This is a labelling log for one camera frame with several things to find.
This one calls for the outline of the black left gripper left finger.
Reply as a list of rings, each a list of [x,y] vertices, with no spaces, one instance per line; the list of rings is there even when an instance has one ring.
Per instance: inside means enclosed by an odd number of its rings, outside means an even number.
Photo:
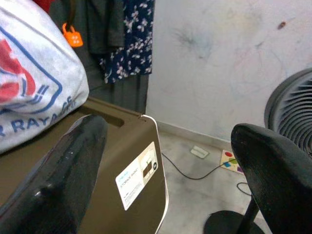
[[[76,234],[107,140],[101,116],[76,120],[0,208],[3,234]]]

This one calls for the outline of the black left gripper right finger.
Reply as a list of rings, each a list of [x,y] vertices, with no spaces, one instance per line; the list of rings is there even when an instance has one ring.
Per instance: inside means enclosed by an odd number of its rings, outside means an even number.
[[[241,123],[232,151],[273,234],[312,232],[312,158],[288,138]]]

